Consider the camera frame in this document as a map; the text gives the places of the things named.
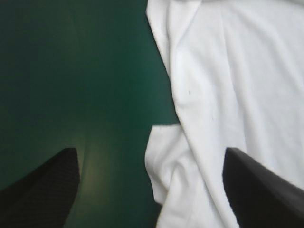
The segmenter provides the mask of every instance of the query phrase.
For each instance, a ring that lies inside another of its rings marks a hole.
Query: black plastic piece
[[[0,191],[0,228],[63,227],[78,185],[76,149],[64,149]]]
[[[237,148],[226,149],[223,183],[241,228],[304,228],[304,191]]]

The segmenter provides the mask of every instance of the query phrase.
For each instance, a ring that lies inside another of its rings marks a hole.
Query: black textured surface
[[[0,191],[0,227],[63,227],[78,185],[76,149],[64,149],[21,180]]]
[[[304,192],[237,148],[226,149],[223,183],[241,228],[304,227]]]

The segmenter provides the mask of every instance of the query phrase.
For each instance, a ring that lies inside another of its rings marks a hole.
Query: green surface
[[[65,147],[81,168],[66,228],[152,228],[152,124],[177,123],[145,0],[0,2],[0,189]]]

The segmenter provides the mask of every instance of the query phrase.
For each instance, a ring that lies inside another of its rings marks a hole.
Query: white shirt
[[[222,183],[238,147],[304,189],[304,6],[149,0],[179,125],[153,127],[146,167],[158,228],[237,228]]]

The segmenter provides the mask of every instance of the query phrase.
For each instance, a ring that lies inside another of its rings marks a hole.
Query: dark green background
[[[152,124],[177,123],[146,0],[0,2],[0,189],[65,147],[81,183],[67,228],[152,228]]]

